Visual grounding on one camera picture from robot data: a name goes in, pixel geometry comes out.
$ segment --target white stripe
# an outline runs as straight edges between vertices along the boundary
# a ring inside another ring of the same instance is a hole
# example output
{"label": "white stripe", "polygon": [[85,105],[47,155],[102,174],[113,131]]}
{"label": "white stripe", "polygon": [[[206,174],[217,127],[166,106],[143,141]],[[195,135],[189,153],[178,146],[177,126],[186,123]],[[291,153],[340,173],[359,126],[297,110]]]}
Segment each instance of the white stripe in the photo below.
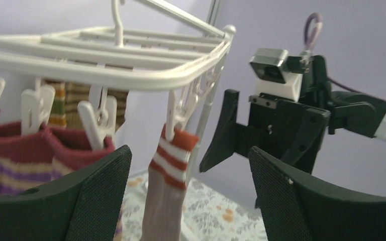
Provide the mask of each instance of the white stripe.
{"label": "white stripe", "polygon": [[159,153],[155,153],[153,156],[153,160],[161,166],[165,172],[176,179],[179,182],[185,182],[186,178],[186,171],[181,171],[180,169],[177,169],[176,167],[173,167],[171,164],[169,164]]}
{"label": "white stripe", "polygon": [[168,154],[170,154],[177,160],[182,161],[184,163],[188,163],[188,160],[190,158],[190,152],[171,145],[170,143],[168,143],[167,140],[162,137],[159,139],[159,145],[162,149],[164,149]]}

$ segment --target sock cuff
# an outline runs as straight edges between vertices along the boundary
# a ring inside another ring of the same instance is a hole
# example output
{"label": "sock cuff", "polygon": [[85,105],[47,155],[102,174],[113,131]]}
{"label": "sock cuff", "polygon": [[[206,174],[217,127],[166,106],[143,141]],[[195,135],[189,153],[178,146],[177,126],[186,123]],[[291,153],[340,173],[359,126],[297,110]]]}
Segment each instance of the sock cuff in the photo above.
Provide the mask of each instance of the sock cuff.
{"label": "sock cuff", "polygon": [[185,131],[175,130],[174,139],[169,142],[165,138],[165,127],[149,167],[161,173],[167,184],[186,189],[188,161],[199,138]]}
{"label": "sock cuff", "polygon": [[0,125],[0,157],[16,163],[52,161],[52,152],[46,143],[50,130],[42,125],[39,132],[21,135],[21,122]]}
{"label": "sock cuff", "polygon": [[109,137],[104,139],[104,149],[92,150],[84,130],[50,127],[51,135],[46,140],[54,154],[54,161],[76,171],[107,156],[115,150]]}

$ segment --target white drying rack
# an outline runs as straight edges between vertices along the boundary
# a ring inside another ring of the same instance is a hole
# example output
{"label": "white drying rack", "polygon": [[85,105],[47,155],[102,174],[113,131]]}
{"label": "white drying rack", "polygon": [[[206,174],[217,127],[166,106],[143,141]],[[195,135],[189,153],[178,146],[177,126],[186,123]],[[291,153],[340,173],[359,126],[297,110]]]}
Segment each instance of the white drying rack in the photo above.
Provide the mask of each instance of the white drying rack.
{"label": "white drying rack", "polygon": [[[196,132],[199,142],[188,165],[188,183],[236,31],[233,26],[221,31],[162,0],[136,1],[200,30],[206,37],[124,29],[119,2],[112,0],[115,27],[0,36],[0,70],[119,90],[170,90],[170,97],[182,88],[181,96],[169,98],[168,103],[168,113],[170,108],[176,112],[172,124],[182,129],[197,105],[206,99]],[[80,61],[129,66],[134,70],[102,68]],[[198,240],[184,223],[182,239]]]}

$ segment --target orange dot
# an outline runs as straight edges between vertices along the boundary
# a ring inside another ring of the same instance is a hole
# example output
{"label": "orange dot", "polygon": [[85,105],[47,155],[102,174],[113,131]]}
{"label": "orange dot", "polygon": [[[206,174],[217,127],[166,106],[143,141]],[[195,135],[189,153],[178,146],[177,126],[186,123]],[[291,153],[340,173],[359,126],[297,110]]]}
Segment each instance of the orange dot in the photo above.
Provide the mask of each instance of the orange dot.
{"label": "orange dot", "polygon": [[138,185],[138,182],[136,182],[136,181],[129,181],[128,182],[128,186],[130,186],[130,187],[135,187],[137,185]]}
{"label": "orange dot", "polygon": [[233,222],[233,216],[230,215],[230,214],[224,213],[224,214],[223,214],[223,219],[224,219],[224,221],[226,221],[226,222]]}

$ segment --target white wall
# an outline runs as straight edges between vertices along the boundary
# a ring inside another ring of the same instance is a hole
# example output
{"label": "white wall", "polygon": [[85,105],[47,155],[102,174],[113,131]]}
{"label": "white wall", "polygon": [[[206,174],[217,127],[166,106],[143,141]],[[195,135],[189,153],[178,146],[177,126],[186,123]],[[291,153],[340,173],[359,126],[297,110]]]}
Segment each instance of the white wall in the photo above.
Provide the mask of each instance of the white wall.
{"label": "white wall", "polygon": [[[210,0],[169,0],[179,8],[206,20]],[[112,26],[110,0],[32,1],[0,0],[0,34],[39,34],[93,26]],[[125,28],[168,33],[199,34],[195,30],[133,0],[121,7]],[[0,123],[20,118],[20,96],[33,87],[30,76],[1,73],[7,85],[0,101]],[[128,144],[133,152],[131,172],[147,168],[156,151],[165,122],[167,92],[131,91],[126,119],[117,133],[117,144]]]}
{"label": "white wall", "polygon": [[[304,23],[312,12],[323,15],[323,31],[315,54],[327,58],[329,75],[350,87],[386,98],[386,1],[223,1],[217,27],[233,24],[237,34],[218,86],[198,163],[217,125],[224,90],[240,91],[238,122],[247,124],[248,96],[253,94],[255,81],[249,60],[260,47],[299,54],[303,49]],[[189,130],[196,127],[199,114],[195,113],[196,121]],[[326,135],[313,174],[343,187],[386,196],[386,143],[344,130]],[[247,159],[235,155],[196,177],[253,207],[256,194]]]}

